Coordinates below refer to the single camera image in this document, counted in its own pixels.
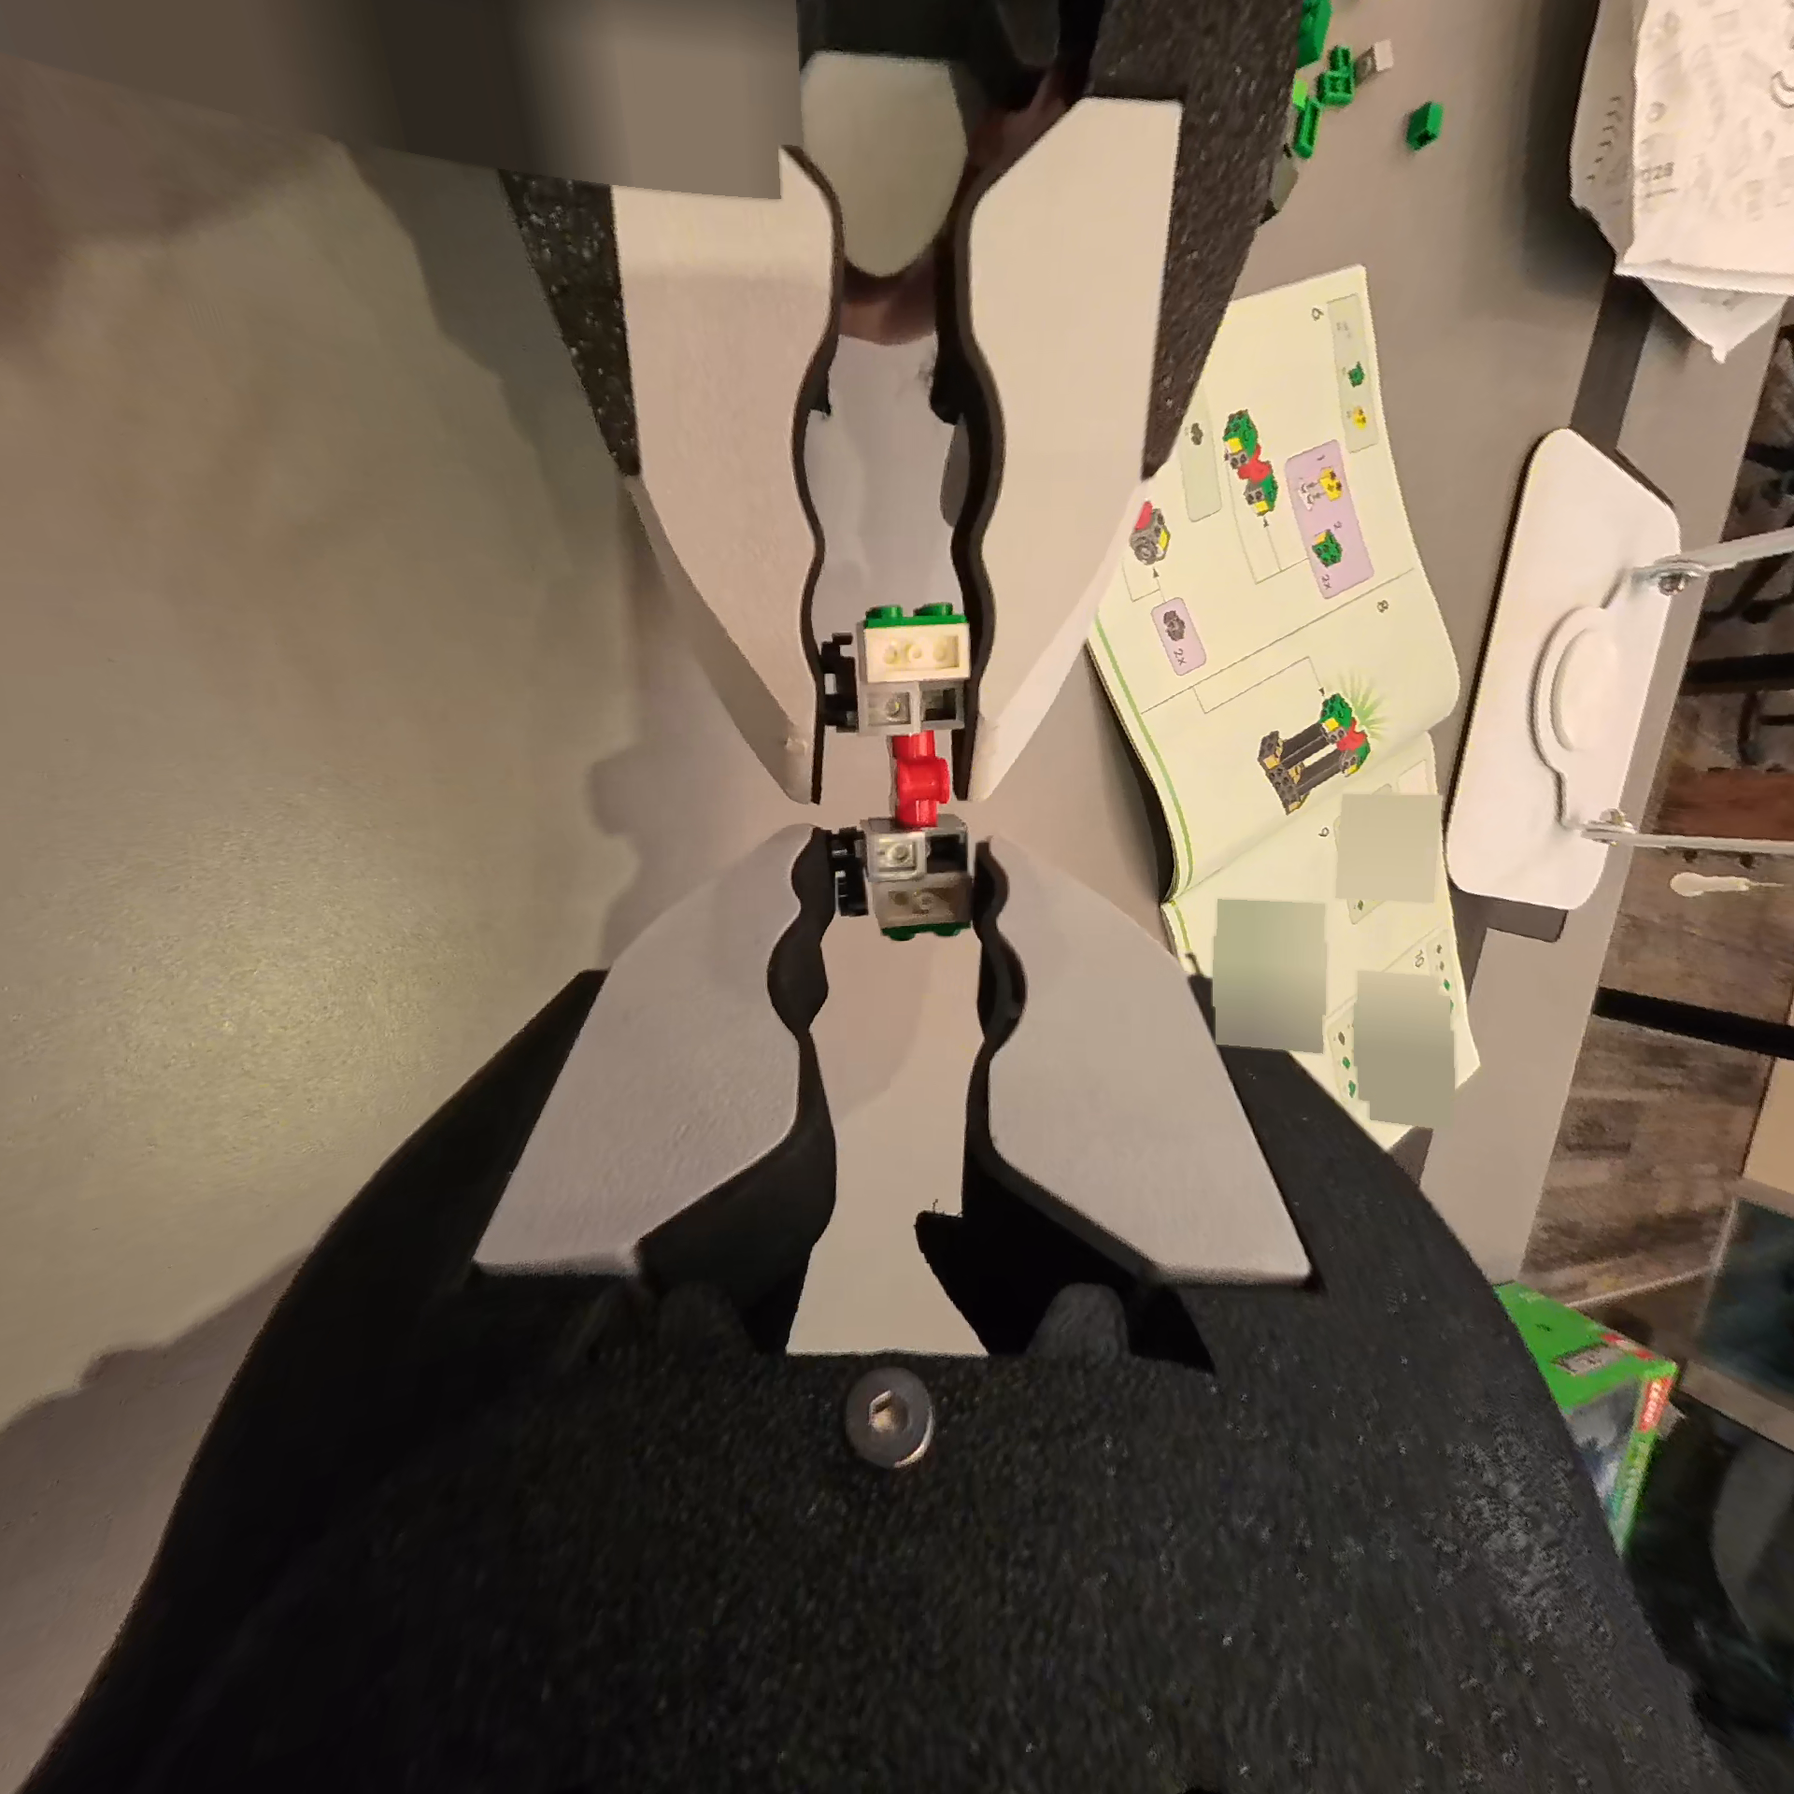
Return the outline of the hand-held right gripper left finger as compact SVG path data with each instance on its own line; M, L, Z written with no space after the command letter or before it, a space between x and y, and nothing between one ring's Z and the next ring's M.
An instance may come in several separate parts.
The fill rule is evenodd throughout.
M477 1240L486 1273L713 1288L787 1351L836 1207L814 1021L836 914L823 827L779 827L605 970Z

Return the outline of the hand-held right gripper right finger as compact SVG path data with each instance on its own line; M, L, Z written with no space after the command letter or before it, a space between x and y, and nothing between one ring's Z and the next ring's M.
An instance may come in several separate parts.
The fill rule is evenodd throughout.
M1208 1357L1186 1288L1303 1288L1313 1258L1179 959L1101 894L973 857L978 1053L961 1211L913 1244L987 1357L1096 1288L1136 1357Z

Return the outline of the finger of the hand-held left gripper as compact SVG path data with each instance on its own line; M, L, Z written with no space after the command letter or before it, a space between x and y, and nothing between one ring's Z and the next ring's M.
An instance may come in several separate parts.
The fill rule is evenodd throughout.
M963 297L987 475L963 516L984 663L963 798L1039 732L1126 549L1149 475L1160 284L1184 100L1073 100L963 214Z
M638 417L624 477L684 639L787 799L820 799L811 600L823 534L799 468L836 345L836 205L779 144L772 197L616 197Z

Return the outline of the brick assembly with red connector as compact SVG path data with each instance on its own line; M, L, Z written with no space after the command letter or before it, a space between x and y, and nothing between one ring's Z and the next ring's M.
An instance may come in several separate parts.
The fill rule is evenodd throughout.
M949 732L968 717L973 640L949 600L873 606L820 647L820 715L887 753L887 816L830 838L836 914L893 942L973 919L973 847L949 804Z

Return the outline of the grey desk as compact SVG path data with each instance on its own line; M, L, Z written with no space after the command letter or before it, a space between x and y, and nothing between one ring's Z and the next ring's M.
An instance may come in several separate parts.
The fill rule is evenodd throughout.
M1344 31L1398 70L1242 291L1367 263L1476 655L1610 268L1565 185L1591 4ZM381 1155L796 821L658 606L491 177L2 65L2 1490L60 1433L184 1462ZM830 931L847 1191L799 1349L973 1351L867 1172L968 970Z

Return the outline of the pile of green bricks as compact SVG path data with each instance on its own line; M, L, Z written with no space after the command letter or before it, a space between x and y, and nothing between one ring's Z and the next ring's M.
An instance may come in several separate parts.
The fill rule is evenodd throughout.
M1335 0L1303 0L1282 135L1280 135L1280 171L1303 171L1316 153L1322 123L1355 104L1355 90L1388 77L1395 70L1398 70L1398 44L1388 37L1372 37L1372 39L1335 37Z

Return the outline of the brick instruction booklet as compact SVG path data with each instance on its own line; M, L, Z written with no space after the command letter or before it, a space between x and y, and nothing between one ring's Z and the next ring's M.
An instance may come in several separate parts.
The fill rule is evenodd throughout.
M1422 974L1478 1069L1432 724L1462 671L1383 432L1359 263L1225 309L1096 600L1086 659L1168 840L1160 931L1211 974L1220 901L1322 907L1316 1083L1395 1148L1355 1069L1355 978Z

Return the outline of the white printed paper bag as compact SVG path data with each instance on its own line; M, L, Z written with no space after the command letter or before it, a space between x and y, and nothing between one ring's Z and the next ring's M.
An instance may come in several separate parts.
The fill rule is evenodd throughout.
M1615 271L1728 358L1794 297L1794 7L1603 0L1565 171Z

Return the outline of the green toy box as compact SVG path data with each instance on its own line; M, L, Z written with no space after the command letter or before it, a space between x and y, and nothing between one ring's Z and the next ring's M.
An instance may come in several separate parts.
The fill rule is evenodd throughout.
M1676 1359L1527 1285L1495 1285L1539 1364L1615 1553L1629 1553L1645 1482L1676 1397Z

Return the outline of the white book stand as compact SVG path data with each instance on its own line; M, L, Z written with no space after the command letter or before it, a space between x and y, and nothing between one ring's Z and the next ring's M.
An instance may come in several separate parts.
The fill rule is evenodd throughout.
M1615 847L1791 857L1779 838L1645 835L1621 804L1669 600L1791 544L1791 530L1686 544L1645 477L1572 426L1539 435L1449 798L1462 894L1579 911Z

